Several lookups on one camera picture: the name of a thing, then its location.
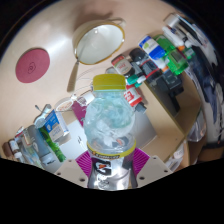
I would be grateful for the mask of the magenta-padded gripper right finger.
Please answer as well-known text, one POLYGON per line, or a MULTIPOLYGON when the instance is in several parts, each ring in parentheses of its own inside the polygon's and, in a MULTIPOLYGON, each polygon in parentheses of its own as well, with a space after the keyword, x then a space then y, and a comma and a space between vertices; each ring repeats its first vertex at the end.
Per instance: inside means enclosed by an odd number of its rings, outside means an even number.
POLYGON ((134 187, 146 186, 171 173, 172 171, 158 156, 149 156, 144 151, 135 149, 133 157, 134 187))

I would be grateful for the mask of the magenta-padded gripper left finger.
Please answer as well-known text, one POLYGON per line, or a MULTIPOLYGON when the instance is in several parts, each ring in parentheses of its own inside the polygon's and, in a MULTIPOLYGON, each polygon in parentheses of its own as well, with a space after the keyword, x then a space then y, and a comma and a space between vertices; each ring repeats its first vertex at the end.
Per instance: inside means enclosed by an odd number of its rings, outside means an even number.
POLYGON ((90 176, 90 155, 82 153, 76 159, 66 160, 55 174, 81 187, 86 187, 90 176))

